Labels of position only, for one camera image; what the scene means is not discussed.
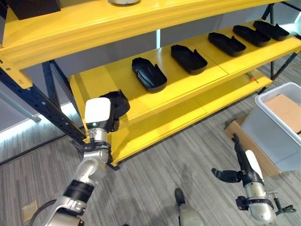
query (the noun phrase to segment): wall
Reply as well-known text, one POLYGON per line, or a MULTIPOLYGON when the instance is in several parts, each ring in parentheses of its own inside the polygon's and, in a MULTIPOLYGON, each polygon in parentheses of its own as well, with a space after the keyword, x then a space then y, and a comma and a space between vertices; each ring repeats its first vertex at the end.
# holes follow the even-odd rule
MULTIPOLYGON (((299 0, 293 0, 291 2, 296 6, 300 6, 301 4, 301 1, 299 0)), ((206 32, 212 32, 223 27, 228 27, 261 18, 265 8, 266 6, 244 9, 162 29, 161 46, 184 40, 193 36, 197 36, 206 32)), ((275 23, 280 24, 291 23, 295 20, 295 18, 298 15, 297 11, 280 3, 274 6, 274 12, 275 23)), ((1 33, 3 33, 3 28, 4 20, 0 18, 1 33)), ((100 47, 88 49, 76 54, 64 56, 62 58, 57 59, 57 63, 60 65, 65 75, 70 76, 74 73, 79 73, 84 70, 88 70, 100 65, 123 59, 125 57, 130 57, 135 54, 154 49, 155 47, 156 34, 155 32, 150 32, 147 34, 117 41, 100 47)), ((31 76, 35 85, 44 93, 47 93, 41 65, 35 65, 33 67, 26 68, 25 71, 31 76)), ((0 89, 5 91, 16 102, 25 107, 32 114, 36 113, 34 109, 29 107, 25 102, 23 102, 17 95, 15 95, 8 88, 6 88, 2 83, 0 83, 0 89)), ((62 89, 59 86, 57 86, 57 92, 61 104, 68 102, 67 97, 65 96, 62 89)), ((23 115, 16 112, 1 99, 0 115, 0 131, 25 119, 23 115)))

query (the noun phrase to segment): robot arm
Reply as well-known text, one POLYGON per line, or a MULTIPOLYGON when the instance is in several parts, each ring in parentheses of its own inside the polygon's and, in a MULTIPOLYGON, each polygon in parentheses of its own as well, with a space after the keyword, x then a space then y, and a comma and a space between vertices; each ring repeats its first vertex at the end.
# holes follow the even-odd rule
POLYGON ((80 219, 95 186, 106 175, 111 155, 107 133, 116 131, 119 117, 129 110, 121 90, 86 102, 85 120, 90 142, 84 145, 84 157, 64 194, 52 206, 43 226, 83 226, 80 219))
POLYGON ((224 182, 236 183, 242 181, 247 198, 239 196, 236 199, 238 208, 240 210, 248 210, 257 225, 276 226, 274 206, 266 196, 261 169, 256 157, 251 150, 244 151, 236 134, 233 134, 233 137, 232 140, 235 142, 235 151, 240 171, 220 171, 213 168, 212 172, 218 179, 224 182))

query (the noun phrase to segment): shelf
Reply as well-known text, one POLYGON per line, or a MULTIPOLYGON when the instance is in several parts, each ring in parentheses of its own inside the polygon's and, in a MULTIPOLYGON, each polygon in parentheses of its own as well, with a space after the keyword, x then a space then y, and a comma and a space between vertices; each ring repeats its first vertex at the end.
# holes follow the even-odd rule
MULTIPOLYGON (((232 27, 219 32, 231 32, 232 27)), ((131 109, 120 118, 120 128, 137 123, 202 92, 240 76, 271 60, 301 48, 301 40, 290 36, 279 42, 271 40, 265 47, 255 47, 247 41, 246 52, 231 57, 207 40, 207 34, 178 42, 195 48, 208 61, 207 68, 200 75, 189 75, 171 57, 170 46, 132 56, 105 66, 97 67, 70 77, 70 85, 80 115, 84 121, 85 103, 110 91, 121 89, 130 102, 131 109), (132 59, 144 57, 157 63, 167 77, 167 87, 159 93, 150 94, 137 80, 132 71, 132 59)))
POLYGON ((256 81, 236 77, 150 118, 111 133, 113 165, 171 134, 213 114, 272 81, 257 70, 256 81))
POLYGON ((0 54, 23 69, 71 53, 185 22, 281 0, 60 0, 62 10, 18 20, 9 8, 0 54))
MULTIPOLYGON (((253 27, 253 21, 241 25, 255 30, 255 27, 253 27)), ((189 41, 191 44, 201 48, 208 58, 212 59, 230 75, 246 73, 285 56, 288 53, 301 50, 301 40, 293 37, 292 35, 287 37, 284 41, 271 39, 267 46, 257 47, 236 35, 232 29, 233 26, 215 32, 225 34, 228 37, 232 37, 232 35, 234 35, 236 39, 246 46, 246 50, 239 57, 232 57, 220 51, 216 46, 209 42, 208 34, 198 36, 190 39, 189 41)))
MULTIPOLYGON (((185 41, 180 44, 192 50, 195 48, 185 41)), ((210 59, 206 60, 208 66, 205 71, 191 76, 171 57, 170 46, 166 46, 76 74, 70 77, 70 85, 82 118, 87 100, 121 89, 131 106, 127 114, 120 118, 120 127, 123 128, 220 84, 228 76, 227 73, 210 59), (167 77, 164 90, 151 94, 144 89, 131 67, 135 57, 158 64, 167 77)))

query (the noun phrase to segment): metal frame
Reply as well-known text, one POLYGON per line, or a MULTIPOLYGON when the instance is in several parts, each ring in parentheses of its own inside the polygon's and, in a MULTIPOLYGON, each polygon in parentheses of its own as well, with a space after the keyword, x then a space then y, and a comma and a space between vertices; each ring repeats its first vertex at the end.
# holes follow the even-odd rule
MULTIPOLYGON (((301 12, 301 9, 298 8, 298 7, 296 7, 296 6, 293 6, 293 5, 291 5, 291 4, 287 3, 287 2, 284 2, 284 1, 282 1, 281 3, 301 12)), ((269 18, 270 18, 270 23, 274 24, 274 3, 269 4, 267 6, 267 8, 264 11, 264 13, 263 13, 263 15, 262 15, 261 18, 263 20, 266 20, 267 17, 268 17, 268 15, 269 15, 269 18)), ((301 39, 300 35, 296 35, 295 37, 298 38, 298 39, 301 39)), ((270 64, 270 79, 274 81, 283 72, 283 70, 294 60, 294 58, 297 55, 298 55, 297 53, 291 54, 291 56, 286 60, 286 62, 279 68, 279 70, 275 74, 274 74, 274 61, 272 61, 271 64, 270 64)), ((263 87, 258 92, 258 95, 261 94, 261 93, 263 93, 266 89, 267 89, 267 87, 263 87)))
POLYGON ((10 98, 8 95, 6 95, 6 93, 4 93, 1 90, 0 90, 0 98, 4 100, 7 104, 9 104, 11 107, 15 108, 19 113, 33 120, 34 122, 41 121, 41 118, 32 115, 29 111, 27 111, 25 108, 23 108, 21 105, 19 105, 16 101, 14 101, 12 98, 10 98))
POLYGON ((77 143, 84 144, 86 135, 75 125, 45 94, 34 84, 32 87, 22 89, 10 76, 0 68, 0 81, 16 93, 29 106, 44 115, 50 122, 73 138, 77 143))
MULTIPOLYGON (((283 4, 301 11, 301 9, 292 6, 289 3, 282 2, 283 4)), ((268 15, 270 16, 270 22, 274 23, 274 3, 269 4, 262 16, 262 19, 266 19, 268 15)), ((274 62, 271 62, 270 78, 275 80, 280 73, 291 63, 291 61, 296 57, 297 53, 293 53, 289 59, 280 67, 280 69, 274 74, 274 62)), ((72 90, 70 88, 69 82, 64 75, 63 71, 60 69, 59 65, 55 60, 50 60, 44 62, 43 73, 46 81, 46 87, 48 90, 48 96, 43 94, 33 83, 26 77, 22 71, 14 71, 15 74, 21 74, 22 81, 20 79, 13 79, 8 76, 7 73, 13 70, 11 65, 6 62, 5 56, 1 56, 0 64, 3 70, 0 69, 0 81, 3 82, 7 87, 9 87, 14 93, 16 93, 21 99, 23 99, 27 104, 29 104, 36 111, 44 115, 50 122, 60 128, 64 133, 73 138, 77 143, 84 144, 83 139, 86 138, 84 132, 82 132, 65 114, 62 113, 60 109, 59 99, 56 94, 54 77, 63 88, 65 94, 73 104, 74 108, 78 111, 72 90)))

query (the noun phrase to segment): metal beam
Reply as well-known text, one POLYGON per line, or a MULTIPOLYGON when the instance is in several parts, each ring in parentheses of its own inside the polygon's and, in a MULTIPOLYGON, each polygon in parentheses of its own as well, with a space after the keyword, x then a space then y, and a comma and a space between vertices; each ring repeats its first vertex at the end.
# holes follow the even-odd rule
POLYGON ((281 3, 287 5, 288 7, 293 8, 293 9, 299 11, 299 12, 301 12, 301 8, 298 8, 298 7, 296 7, 296 6, 293 6, 293 5, 290 4, 290 3, 287 3, 287 2, 285 2, 285 1, 282 1, 281 3))
POLYGON ((65 134, 79 144, 84 144, 83 139, 86 135, 34 84, 30 88, 22 89, 2 69, 0 69, 0 81, 65 134))
POLYGON ((65 74, 63 73, 63 71, 61 70, 59 65, 55 62, 55 60, 50 60, 50 63, 54 67, 53 70, 52 70, 53 74, 55 75, 57 81, 59 82, 60 86, 62 87, 64 93, 66 94, 66 96, 68 97, 70 102, 72 103, 73 107, 75 108, 75 110, 79 114, 79 109, 78 109, 77 104, 75 102, 75 99, 74 99, 74 96, 73 96, 73 93, 72 93, 72 90, 71 90, 71 86, 70 86, 70 84, 67 80, 67 77, 65 76, 65 74))
POLYGON ((57 96, 55 81, 53 79, 51 68, 50 68, 50 62, 47 61, 42 63, 42 67, 43 67, 43 73, 44 73, 48 97, 55 106, 60 107, 60 101, 57 96))
POLYGON ((275 80, 283 71, 284 69, 294 60, 294 58, 297 56, 297 53, 291 54, 291 56, 286 60, 286 62, 279 68, 279 70, 274 74, 272 80, 275 80))
POLYGON ((18 103, 16 103, 16 101, 14 101, 12 98, 10 98, 8 95, 6 95, 6 93, 4 93, 1 90, 0 90, 0 98, 2 100, 4 100, 7 104, 9 104, 10 106, 12 106, 13 108, 15 108, 19 113, 21 113, 22 115, 26 116, 27 118, 29 118, 29 119, 31 119, 31 120, 33 120, 35 122, 41 121, 41 119, 39 117, 33 116, 29 111, 27 111, 21 105, 19 105, 18 103))
POLYGON ((267 8, 265 9, 265 11, 264 11, 264 13, 263 13, 263 15, 262 15, 262 19, 263 20, 266 20, 267 19, 267 17, 268 17, 268 15, 269 15, 269 13, 270 13, 270 9, 271 9, 271 7, 274 5, 274 3, 271 3, 271 4, 269 4, 268 6, 267 6, 267 8))

